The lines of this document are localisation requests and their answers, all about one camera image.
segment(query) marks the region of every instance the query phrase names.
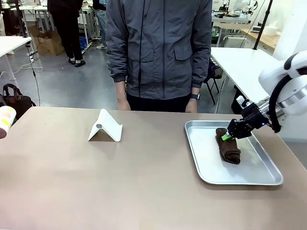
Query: black shoe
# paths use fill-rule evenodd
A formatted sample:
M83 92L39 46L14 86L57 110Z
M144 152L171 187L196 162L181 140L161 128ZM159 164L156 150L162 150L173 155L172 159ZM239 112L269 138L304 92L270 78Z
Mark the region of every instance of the black shoe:
M72 61L71 59L68 59L68 62L71 63L72 65L76 64L76 61Z
M76 63L75 67L80 67L80 66L84 66L85 65L85 61L81 60L81 63Z

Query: brown towel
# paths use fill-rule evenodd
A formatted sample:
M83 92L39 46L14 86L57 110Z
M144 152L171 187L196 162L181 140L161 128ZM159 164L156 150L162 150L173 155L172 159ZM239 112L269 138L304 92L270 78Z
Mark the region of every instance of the brown towel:
M220 148L221 157L225 162L232 164L240 164L240 153L241 150L238 149L236 145L236 139L231 139L228 141L223 141L222 136L226 134L227 129L217 128L216 129L216 141Z

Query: green object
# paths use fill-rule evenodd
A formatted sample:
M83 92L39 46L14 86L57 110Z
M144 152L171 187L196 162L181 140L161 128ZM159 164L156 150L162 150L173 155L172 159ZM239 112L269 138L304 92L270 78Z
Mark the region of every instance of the green object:
M232 139L232 136L231 135L229 135L229 134L225 134L224 136L222 136L222 140L223 141L228 141L228 140L230 140L230 139Z

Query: white card stand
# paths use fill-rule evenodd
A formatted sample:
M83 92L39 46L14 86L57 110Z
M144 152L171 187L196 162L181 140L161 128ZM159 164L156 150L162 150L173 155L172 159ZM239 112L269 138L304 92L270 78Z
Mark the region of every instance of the white card stand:
M119 125L107 110L100 110L97 121L87 141L89 141L100 129L103 129L114 141L120 142L123 125Z

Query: white bottle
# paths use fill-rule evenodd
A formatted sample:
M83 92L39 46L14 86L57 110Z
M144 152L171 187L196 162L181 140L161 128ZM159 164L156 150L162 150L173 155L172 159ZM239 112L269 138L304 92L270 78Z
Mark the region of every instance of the white bottle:
M16 111L9 106L0 107L0 139L6 137L13 121L16 117Z

